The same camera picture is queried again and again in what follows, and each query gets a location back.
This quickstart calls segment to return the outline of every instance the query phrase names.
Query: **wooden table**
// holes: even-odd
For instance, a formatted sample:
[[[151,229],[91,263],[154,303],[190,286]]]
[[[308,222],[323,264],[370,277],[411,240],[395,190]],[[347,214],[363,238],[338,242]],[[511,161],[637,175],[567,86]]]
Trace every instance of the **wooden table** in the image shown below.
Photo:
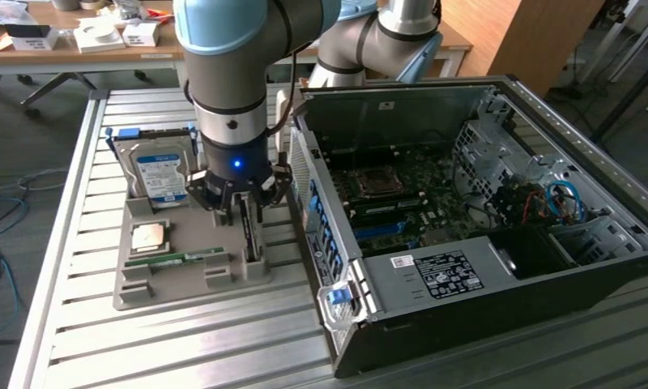
[[[172,11],[171,1],[143,2],[150,8]],[[28,11],[40,24],[49,24],[60,29],[73,29],[78,19],[94,17],[94,11],[64,12],[53,9],[49,2],[31,2]],[[472,44],[447,24],[442,24],[444,36],[436,59],[442,60],[439,76],[454,77],[458,74],[463,56]],[[158,47],[127,47],[98,53],[79,53],[73,36],[61,37],[53,51],[16,51],[13,47],[0,51],[0,75],[39,74],[87,71],[124,71],[144,69],[175,69],[179,79],[186,80],[183,48],[175,37],[174,23],[162,26],[162,39]],[[288,58],[278,64],[288,64]],[[299,55],[299,63],[316,63],[316,47]]]

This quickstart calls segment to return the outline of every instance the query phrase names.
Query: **cpu socket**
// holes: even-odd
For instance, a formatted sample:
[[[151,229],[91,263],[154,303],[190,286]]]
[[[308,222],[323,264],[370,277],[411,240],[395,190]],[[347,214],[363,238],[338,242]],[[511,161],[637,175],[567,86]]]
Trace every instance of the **cpu socket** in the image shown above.
[[[391,166],[359,169],[355,179],[360,187],[362,197],[376,198],[398,195],[403,192],[402,180]]]

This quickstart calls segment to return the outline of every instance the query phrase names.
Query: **blue latch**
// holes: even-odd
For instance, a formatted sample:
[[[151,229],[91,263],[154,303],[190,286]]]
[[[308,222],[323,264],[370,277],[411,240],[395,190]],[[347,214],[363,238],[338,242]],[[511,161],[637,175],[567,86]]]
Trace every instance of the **blue latch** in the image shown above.
[[[354,297],[350,294],[348,288],[335,289],[327,295],[328,301],[334,304],[344,304],[350,302]]]
[[[138,139],[139,134],[142,133],[142,129],[139,127],[135,128],[123,128],[118,131],[118,139]]]
[[[112,128],[110,127],[106,128],[106,144],[112,151],[112,155],[116,156],[116,160],[120,160],[120,158],[118,158],[116,145],[112,143]]]

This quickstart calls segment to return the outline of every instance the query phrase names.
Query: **box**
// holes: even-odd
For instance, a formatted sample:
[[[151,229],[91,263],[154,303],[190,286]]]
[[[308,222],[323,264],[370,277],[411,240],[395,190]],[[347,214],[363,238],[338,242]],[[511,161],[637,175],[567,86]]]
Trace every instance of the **box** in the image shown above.
[[[159,23],[130,24],[123,31],[123,39],[128,46],[156,46],[159,42]]]
[[[19,51],[52,50],[60,37],[57,28],[48,25],[5,24],[12,45]]]
[[[80,53],[95,53],[98,51],[124,49],[126,42],[112,25],[90,25],[75,29]]]

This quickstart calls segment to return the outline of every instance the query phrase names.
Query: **motherboard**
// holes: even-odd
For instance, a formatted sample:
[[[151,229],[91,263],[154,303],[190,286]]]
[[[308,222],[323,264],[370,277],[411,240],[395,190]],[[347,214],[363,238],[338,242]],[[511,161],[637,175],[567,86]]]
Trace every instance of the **motherboard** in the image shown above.
[[[366,257],[466,239],[492,227],[454,185],[443,143],[331,155],[334,185]]]

